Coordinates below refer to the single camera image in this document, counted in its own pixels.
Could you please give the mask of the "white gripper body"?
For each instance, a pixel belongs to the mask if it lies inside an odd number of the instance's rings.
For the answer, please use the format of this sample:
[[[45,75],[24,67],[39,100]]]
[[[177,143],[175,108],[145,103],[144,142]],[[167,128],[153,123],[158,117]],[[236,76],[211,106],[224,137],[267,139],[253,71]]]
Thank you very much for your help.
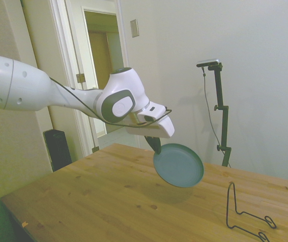
[[[165,116],[158,122],[155,122],[143,128],[126,127],[126,131],[129,134],[139,136],[170,138],[174,134],[175,129],[169,116]]]

